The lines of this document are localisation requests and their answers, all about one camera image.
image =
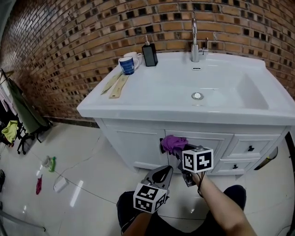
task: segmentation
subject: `green bottle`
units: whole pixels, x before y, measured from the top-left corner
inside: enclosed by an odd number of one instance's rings
[[[52,157],[50,161],[49,172],[54,172],[54,170],[55,170],[55,157]]]

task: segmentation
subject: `trash can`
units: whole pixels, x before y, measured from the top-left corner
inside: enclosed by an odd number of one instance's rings
[[[278,147],[273,150],[273,152],[263,161],[259,166],[257,166],[254,170],[257,171],[261,169],[263,166],[265,166],[267,163],[269,163],[271,160],[274,160],[277,157],[278,153]]]

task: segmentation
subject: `bathroom vanity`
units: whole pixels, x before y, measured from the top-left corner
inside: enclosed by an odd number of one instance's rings
[[[101,92],[117,66],[78,106],[96,120],[133,171],[171,165],[160,139],[186,137],[214,150],[211,175],[242,175],[257,167],[295,125],[295,103],[262,60],[208,53],[159,53],[129,76],[120,98]]]

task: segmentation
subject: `knee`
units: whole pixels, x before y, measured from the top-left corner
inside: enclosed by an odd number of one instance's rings
[[[246,196],[246,190],[243,186],[241,185],[233,185],[233,186],[230,186],[228,187],[225,192],[232,192],[232,193],[235,193],[235,194],[238,194],[238,195],[244,195]]]
[[[124,192],[123,194],[121,194],[117,202],[117,208],[120,205],[127,205],[127,204],[130,205],[130,203],[133,204],[133,194],[134,194],[134,191]]]

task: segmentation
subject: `white cabinet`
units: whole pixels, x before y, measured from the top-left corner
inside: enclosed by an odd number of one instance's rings
[[[167,153],[162,154],[160,150],[160,138],[165,137],[164,130],[119,125],[106,127],[112,132],[117,152],[131,166],[155,169],[169,164]]]
[[[222,133],[204,133],[204,132],[190,132],[190,131],[177,131],[177,130],[165,130],[166,136],[174,135],[178,137],[186,137],[189,144],[202,145],[203,147],[212,148],[214,150],[214,161],[219,160],[227,146],[229,145],[233,134]],[[174,169],[174,172],[180,173],[177,168],[177,159],[173,155],[168,155],[169,165]]]
[[[160,149],[160,139],[174,135],[186,137],[189,144],[214,150],[214,169],[208,172],[210,175],[242,175],[253,170],[290,130],[290,126],[95,120],[131,170],[171,165],[179,173],[177,158]]]

